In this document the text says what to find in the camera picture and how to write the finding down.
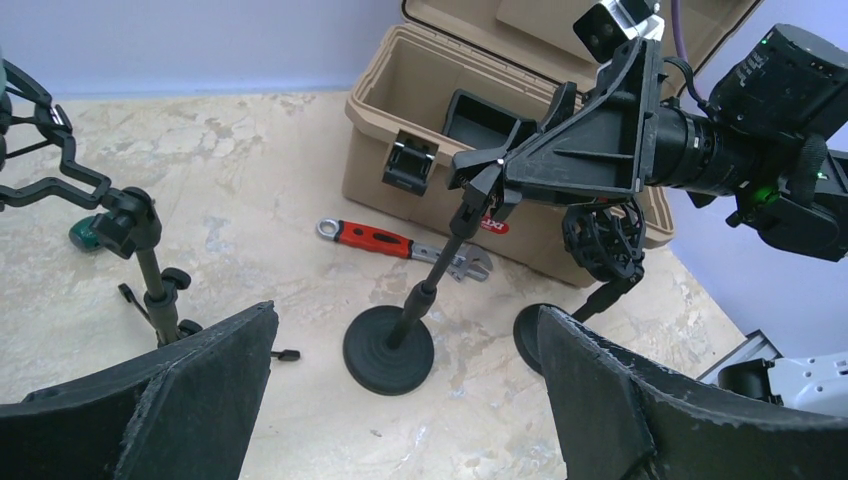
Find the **cable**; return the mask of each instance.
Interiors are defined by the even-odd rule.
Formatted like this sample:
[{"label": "cable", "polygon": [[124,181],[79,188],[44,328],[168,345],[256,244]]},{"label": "cable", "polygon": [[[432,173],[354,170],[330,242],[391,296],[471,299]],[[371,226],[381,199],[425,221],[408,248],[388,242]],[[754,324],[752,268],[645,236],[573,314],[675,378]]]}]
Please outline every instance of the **cable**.
[{"label": "cable", "polygon": [[[671,29],[674,33],[674,48],[677,50],[677,56],[680,57],[686,64],[689,64],[689,54],[686,52],[686,42],[683,39],[683,14],[681,10],[683,7],[681,6],[680,0],[672,0],[671,1]],[[698,87],[695,85],[695,75],[694,72],[692,74],[691,80],[691,88],[688,88],[689,94],[692,95],[692,91],[700,96],[698,93]]]},{"label": "cable", "polygon": [[686,43],[683,41],[683,20],[680,14],[680,0],[671,1],[671,29],[674,32],[674,48],[677,56],[689,63],[689,55],[686,53]]},{"label": "cable", "polygon": [[689,91],[689,95],[693,100],[698,104],[698,108],[701,109],[708,117],[713,118],[716,111],[710,105],[710,102],[704,100],[698,90],[695,89],[695,71],[692,70],[692,66],[689,65],[685,60],[677,57],[665,57],[663,58],[663,62],[670,63],[677,67],[681,73],[683,73],[684,81],[686,82],[686,89]]}]

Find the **storage box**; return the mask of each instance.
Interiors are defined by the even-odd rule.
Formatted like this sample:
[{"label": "storage box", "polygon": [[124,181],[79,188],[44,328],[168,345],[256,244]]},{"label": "storage box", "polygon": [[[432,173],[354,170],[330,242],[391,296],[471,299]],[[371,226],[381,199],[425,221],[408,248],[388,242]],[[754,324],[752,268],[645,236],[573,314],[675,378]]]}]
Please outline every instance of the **storage box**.
[{"label": "storage box", "polygon": [[[598,65],[572,31],[592,0],[405,0],[409,23],[392,27],[348,98],[354,124],[345,167],[345,197],[442,233],[460,205],[448,191],[451,158],[471,146],[443,135],[457,90],[516,116],[540,120],[559,83],[594,85]],[[674,55],[669,1],[663,51]],[[701,66],[759,3],[683,2],[686,47]],[[665,96],[683,79],[668,69]],[[674,224],[664,192],[639,194],[646,246],[668,243]],[[578,287],[594,283],[563,247],[564,208],[522,202],[506,224],[484,220],[481,247]]]}]

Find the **black rubber base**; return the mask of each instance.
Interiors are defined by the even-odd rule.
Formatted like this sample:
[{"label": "black rubber base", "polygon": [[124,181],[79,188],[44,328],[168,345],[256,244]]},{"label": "black rubber base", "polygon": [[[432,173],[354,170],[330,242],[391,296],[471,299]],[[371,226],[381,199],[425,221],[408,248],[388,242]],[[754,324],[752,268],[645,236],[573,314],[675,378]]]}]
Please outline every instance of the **black rubber base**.
[{"label": "black rubber base", "polygon": [[512,338],[515,340],[515,348],[528,367],[534,372],[542,375],[542,362],[539,358],[539,310],[542,307],[553,307],[549,303],[535,303],[524,307],[515,317],[512,327]]},{"label": "black rubber base", "polygon": [[392,350],[386,338],[403,309],[392,305],[370,308],[357,316],[345,333],[345,365],[360,385],[380,395],[403,395],[424,383],[433,368],[433,337],[417,322],[403,343]]}]

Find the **sticker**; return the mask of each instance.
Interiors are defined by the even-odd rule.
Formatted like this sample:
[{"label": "sticker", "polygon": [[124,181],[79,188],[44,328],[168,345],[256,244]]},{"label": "sticker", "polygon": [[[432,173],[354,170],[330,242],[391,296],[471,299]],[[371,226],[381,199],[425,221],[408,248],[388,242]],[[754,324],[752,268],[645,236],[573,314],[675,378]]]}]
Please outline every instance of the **sticker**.
[{"label": "sticker", "polygon": [[483,217],[483,221],[480,222],[480,228],[483,230],[488,230],[492,233],[497,233],[498,235],[503,235],[504,233],[509,231],[509,225],[506,223],[496,222],[492,220],[492,218],[488,215]]}]

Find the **green object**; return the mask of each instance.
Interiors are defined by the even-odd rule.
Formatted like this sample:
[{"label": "green object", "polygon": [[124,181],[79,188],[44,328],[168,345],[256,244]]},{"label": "green object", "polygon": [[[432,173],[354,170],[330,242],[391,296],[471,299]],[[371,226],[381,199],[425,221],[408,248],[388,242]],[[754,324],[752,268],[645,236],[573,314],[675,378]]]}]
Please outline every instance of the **green object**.
[{"label": "green object", "polygon": [[103,248],[103,245],[97,239],[97,235],[91,230],[91,222],[94,221],[94,215],[85,217],[75,223],[68,231],[68,238],[81,252],[93,253]]}]

